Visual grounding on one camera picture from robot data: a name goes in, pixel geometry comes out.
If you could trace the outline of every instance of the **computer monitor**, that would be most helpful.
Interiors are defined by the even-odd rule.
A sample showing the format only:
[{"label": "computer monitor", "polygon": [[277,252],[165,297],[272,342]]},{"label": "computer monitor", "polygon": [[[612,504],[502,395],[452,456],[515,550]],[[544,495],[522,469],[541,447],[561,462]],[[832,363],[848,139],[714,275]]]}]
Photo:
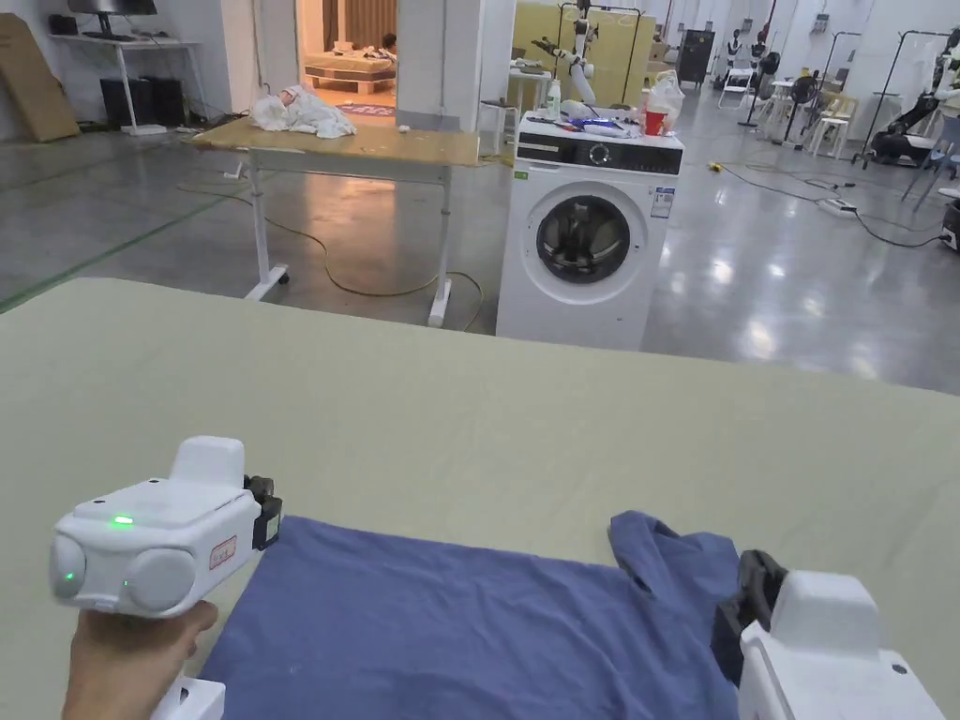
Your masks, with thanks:
[{"label": "computer monitor", "polygon": [[110,28],[111,15],[156,15],[154,0],[67,0],[71,12],[86,12],[100,18],[99,33],[84,33],[103,40],[131,41],[130,36],[116,35]]}]

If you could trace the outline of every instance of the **hand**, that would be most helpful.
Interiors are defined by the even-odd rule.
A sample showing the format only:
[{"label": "hand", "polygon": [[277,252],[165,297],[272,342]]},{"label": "hand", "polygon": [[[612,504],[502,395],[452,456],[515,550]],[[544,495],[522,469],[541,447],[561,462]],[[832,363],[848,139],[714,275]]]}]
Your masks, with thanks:
[{"label": "hand", "polygon": [[63,720],[150,720],[197,651],[197,636],[216,621],[216,606],[203,601],[166,620],[82,611]]}]

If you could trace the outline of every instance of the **red label sticker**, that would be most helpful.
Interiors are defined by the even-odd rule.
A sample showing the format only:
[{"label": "red label sticker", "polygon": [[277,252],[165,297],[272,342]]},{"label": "red label sticker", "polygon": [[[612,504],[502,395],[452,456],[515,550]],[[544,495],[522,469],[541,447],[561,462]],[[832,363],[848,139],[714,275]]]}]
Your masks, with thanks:
[{"label": "red label sticker", "polygon": [[217,565],[222,565],[233,557],[237,551],[237,537],[234,535],[229,540],[224,540],[215,548],[210,550],[210,569]]}]

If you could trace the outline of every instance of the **small table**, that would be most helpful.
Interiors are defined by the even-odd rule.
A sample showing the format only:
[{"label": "small table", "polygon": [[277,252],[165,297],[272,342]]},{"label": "small table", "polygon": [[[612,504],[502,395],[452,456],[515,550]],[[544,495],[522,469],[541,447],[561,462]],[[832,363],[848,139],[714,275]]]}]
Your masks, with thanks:
[{"label": "small table", "polygon": [[[158,125],[136,124],[136,113],[133,111],[133,96],[130,92],[130,79],[127,77],[127,61],[124,58],[124,52],[130,50],[185,50],[190,60],[190,71],[193,73],[194,80],[197,82],[200,102],[204,106],[202,114],[206,115],[209,105],[206,103],[204,81],[200,77],[197,56],[194,54],[194,48],[200,44],[199,42],[180,40],[175,37],[138,37],[134,40],[110,40],[86,35],[51,35],[50,37],[68,44],[106,45],[114,49],[117,64],[120,66],[120,78],[123,80],[123,89],[127,95],[127,109],[130,111],[131,123],[123,128],[123,132],[130,135],[155,135],[160,132],[166,132],[165,128]],[[69,67],[69,63],[65,63],[64,67]]]},{"label": "small table", "polygon": [[444,324],[450,299],[450,279],[446,271],[450,256],[450,175],[453,167],[476,167],[479,164],[480,138],[475,132],[401,133],[394,127],[361,125],[356,135],[324,140],[303,132],[267,132],[255,126],[250,118],[243,118],[199,134],[191,142],[202,150],[248,154],[260,275],[260,281],[247,294],[249,300],[263,300],[275,285],[289,280],[286,265],[270,267],[261,170],[442,185],[440,267],[428,324],[431,327]]},{"label": "small table", "polygon": [[511,67],[510,77],[520,80],[520,82],[516,84],[516,106],[519,108],[520,114],[523,113],[524,82],[533,81],[537,83],[537,94],[534,96],[534,109],[539,108],[546,102],[547,87],[550,85],[550,81],[553,80],[552,72],[549,70],[541,70],[540,72],[530,73],[523,72],[519,67]]}]

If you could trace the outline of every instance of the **washing machine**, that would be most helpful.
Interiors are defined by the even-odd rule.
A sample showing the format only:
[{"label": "washing machine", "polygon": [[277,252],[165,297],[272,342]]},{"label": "washing machine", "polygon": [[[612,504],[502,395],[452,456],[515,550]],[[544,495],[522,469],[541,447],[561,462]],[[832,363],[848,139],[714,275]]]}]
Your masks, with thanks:
[{"label": "washing machine", "polygon": [[684,145],[524,115],[496,334],[639,350]]}]

